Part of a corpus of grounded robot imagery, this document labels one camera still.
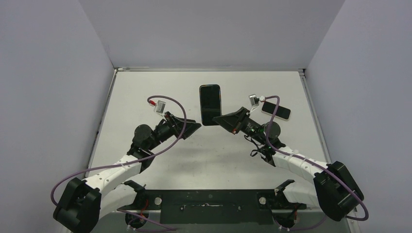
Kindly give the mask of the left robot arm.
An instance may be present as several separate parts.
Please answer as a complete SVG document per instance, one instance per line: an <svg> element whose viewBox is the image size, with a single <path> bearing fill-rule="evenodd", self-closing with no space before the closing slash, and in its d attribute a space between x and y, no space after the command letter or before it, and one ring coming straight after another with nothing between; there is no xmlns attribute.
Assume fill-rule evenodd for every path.
<svg viewBox="0 0 412 233"><path fill-rule="evenodd" d="M115 164L104 166L93 176L82 180L74 177L68 182L53 218L73 233L89 233L100 218L120 207L141 208L145 196L139 191L143 187L130 178L151 165L154 148L172 136L186 139L201 126L170 112L154 129L146 124L137 126L130 149Z"/></svg>

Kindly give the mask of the black phone case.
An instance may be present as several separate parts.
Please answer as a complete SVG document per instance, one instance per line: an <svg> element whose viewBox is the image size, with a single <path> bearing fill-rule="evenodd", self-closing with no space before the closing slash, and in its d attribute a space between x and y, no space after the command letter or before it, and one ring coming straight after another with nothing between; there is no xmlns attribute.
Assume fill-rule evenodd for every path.
<svg viewBox="0 0 412 233"><path fill-rule="evenodd" d="M221 89L218 84L199 87L201 120L204 126L218 125L213 119L222 115Z"/></svg>

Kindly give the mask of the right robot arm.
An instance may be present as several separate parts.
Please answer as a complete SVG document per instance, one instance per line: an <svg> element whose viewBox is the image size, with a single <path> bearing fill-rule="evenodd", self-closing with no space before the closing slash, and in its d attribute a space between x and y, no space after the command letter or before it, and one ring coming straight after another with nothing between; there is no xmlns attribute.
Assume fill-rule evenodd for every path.
<svg viewBox="0 0 412 233"><path fill-rule="evenodd" d="M268 164L288 170L312 185L303 187L291 180L276 188L275 203L280 208L303 203L316 206L330 219L340 221L360 205L365 213L361 220L369 218L364 195L343 163L318 161L292 150L280 141L281 128L277 123L271 120L259 124L250 118L250 111L244 107L216 116L213 121L232 134L244 133L257 147L251 155L258 153Z"/></svg>

